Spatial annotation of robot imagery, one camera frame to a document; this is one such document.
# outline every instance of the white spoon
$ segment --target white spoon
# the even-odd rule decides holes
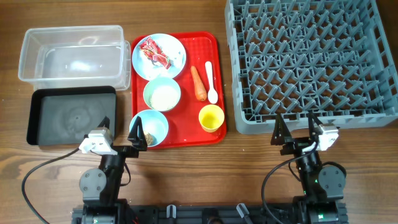
[[[209,93],[207,94],[207,98],[209,99],[210,103],[216,104],[218,101],[218,95],[213,86],[213,67],[211,66],[211,62],[206,62],[205,68],[207,79],[209,80]]]

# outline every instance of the carrot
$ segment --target carrot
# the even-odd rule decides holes
[[[200,80],[198,70],[197,68],[195,68],[195,66],[191,66],[191,74],[193,79],[193,85],[195,86],[195,96],[197,97],[197,100],[205,101],[207,99],[206,89]]]

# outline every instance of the food on plate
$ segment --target food on plate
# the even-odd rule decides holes
[[[191,74],[193,79],[193,85],[195,86],[195,96],[197,97],[197,100],[205,101],[207,99],[206,89],[200,80],[198,70],[195,66],[191,67]]]
[[[159,62],[166,69],[169,69],[172,65],[169,57],[163,53],[162,49],[151,37],[146,38],[139,48],[154,65]]]
[[[144,136],[148,146],[154,143],[154,137],[149,132],[144,131]]]

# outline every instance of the bowl of rice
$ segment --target bowl of rice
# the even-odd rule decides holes
[[[146,105],[160,112],[173,109],[180,101],[180,98],[180,86],[172,78],[155,78],[144,88],[144,101]]]

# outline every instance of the cable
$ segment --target cable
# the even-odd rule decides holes
[[[296,161],[296,160],[299,160],[299,159],[302,159],[302,158],[304,158],[304,157],[306,157],[306,156],[311,155],[312,153],[314,153],[314,152],[317,150],[317,147],[318,147],[318,142],[315,142],[315,147],[314,147],[309,153],[304,154],[304,155],[299,156],[299,157],[296,157],[296,158],[292,158],[292,159],[286,160],[285,162],[283,162],[283,163],[281,163],[281,164],[275,166],[275,167],[266,175],[266,178],[265,178],[264,181],[262,182],[262,186],[261,186],[261,199],[262,199],[262,205],[264,206],[264,208],[267,210],[267,212],[271,215],[271,217],[272,217],[277,223],[279,223],[279,224],[284,224],[284,223],[282,223],[277,217],[275,217],[275,215],[272,214],[272,212],[269,210],[269,208],[268,208],[268,206],[267,206],[267,202],[266,202],[266,194],[265,194],[265,191],[264,191],[264,190],[265,190],[265,187],[266,187],[266,183],[267,183],[269,177],[270,177],[277,169],[281,168],[282,166],[284,166],[284,165],[286,165],[286,164],[288,164],[288,163],[290,163],[290,162],[294,162],[294,161]]]
[[[290,163],[289,163],[289,170],[290,170],[290,172],[293,174],[293,176],[299,181],[299,182],[301,182],[301,180],[300,180],[300,178],[296,175],[296,173],[292,170],[292,168],[291,168],[291,166],[290,166]]]
[[[42,164],[35,166],[33,169],[31,169],[31,170],[25,175],[24,180],[22,180],[22,195],[24,196],[24,199],[25,199],[27,205],[28,205],[29,208],[32,210],[32,212],[33,212],[43,223],[45,223],[45,224],[50,224],[50,223],[49,223],[47,220],[45,220],[45,219],[37,212],[37,210],[33,207],[33,205],[32,205],[32,203],[30,202],[30,200],[27,198],[27,195],[26,195],[26,192],[25,192],[25,183],[26,183],[26,180],[27,180],[27,178],[28,178],[33,172],[35,172],[38,168],[40,168],[40,167],[42,167],[42,166],[45,166],[45,165],[47,165],[47,164],[50,164],[50,163],[52,163],[52,162],[55,162],[55,161],[59,161],[59,160],[61,160],[61,159],[64,159],[64,158],[66,158],[66,157],[68,157],[68,156],[70,156],[70,155],[76,153],[77,151],[79,151],[79,148],[73,150],[72,152],[69,152],[68,154],[66,154],[66,155],[64,155],[64,156],[61,156],[61,157],[58,157],[58,158],[49,160],[49,161],[47,161],[47,162],[43,162]]]
[[[101,155],[99,155],[98,153],[96,153],[96,152],[93,152],[93,151],[90,151],[91,153],[93,153],[93,154],[96,154],[97,156],[101,156]]]
[[[120,187],[127,186],[128,184],[130,184],[130,181],[131,181],[131,174],[130,174],[129,167],[127,166],[127,164],[126,164],[126,163],[124,163],[124,167],[126,168],[126,170],[127,170],[127,173],[129,174],[129,182],[127,182],[126,184],[120,184]]]

